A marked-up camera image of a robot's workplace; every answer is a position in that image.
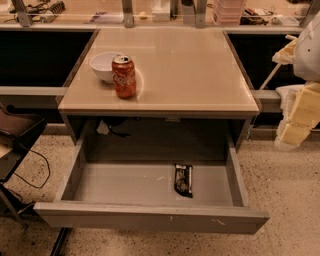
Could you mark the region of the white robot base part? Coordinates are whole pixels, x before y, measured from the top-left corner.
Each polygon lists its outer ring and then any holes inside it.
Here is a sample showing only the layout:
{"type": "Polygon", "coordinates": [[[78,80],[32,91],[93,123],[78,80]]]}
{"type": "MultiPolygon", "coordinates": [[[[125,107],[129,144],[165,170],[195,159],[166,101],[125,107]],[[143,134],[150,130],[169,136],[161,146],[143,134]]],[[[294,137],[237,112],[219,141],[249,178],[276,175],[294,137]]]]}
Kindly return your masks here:
{"type": "Polygon", "coordinates": [[[280,95],[280,109],[288,109],[294,103],[296,93],[302,88],[301,84],[278,87],[276,92],[280,95]]]}

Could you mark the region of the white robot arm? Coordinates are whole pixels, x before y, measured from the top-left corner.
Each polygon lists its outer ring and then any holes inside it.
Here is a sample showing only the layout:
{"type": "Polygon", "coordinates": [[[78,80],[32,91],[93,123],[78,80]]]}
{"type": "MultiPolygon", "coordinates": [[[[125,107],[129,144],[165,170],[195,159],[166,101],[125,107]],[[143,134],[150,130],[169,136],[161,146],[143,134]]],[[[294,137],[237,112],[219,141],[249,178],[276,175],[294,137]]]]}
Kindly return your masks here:
{"type": "Polygon", "coordinates": [[[320,123],[320,13],[303,29],[299,37],[276,52],[272,61],[292,64],[294,74],[306,81],[299,90],[281,93],[283,119],[275,139],[278,149],[289,151],[300,146],[320,123]]]}

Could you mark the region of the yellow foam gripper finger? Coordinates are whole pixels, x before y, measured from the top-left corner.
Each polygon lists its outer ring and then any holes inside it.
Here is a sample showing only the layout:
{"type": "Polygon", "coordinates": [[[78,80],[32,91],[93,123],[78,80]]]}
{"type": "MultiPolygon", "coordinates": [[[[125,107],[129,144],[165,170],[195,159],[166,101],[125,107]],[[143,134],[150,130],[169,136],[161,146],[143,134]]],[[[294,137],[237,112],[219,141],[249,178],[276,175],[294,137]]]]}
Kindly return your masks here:
{"type": "Polygon", "coordinates": [[[272,57],[272,61],[282,65],[293,64],[296,42],[297,40],[294,39],[276,52],[272,57]]]}
{"type": "Polygon", "coordinates": [[[299,147],[320,123],[320,84],[307,82],[303,85],[294,103],[282,113],[274,144],[280,150],[290,151],[299,147]]]}

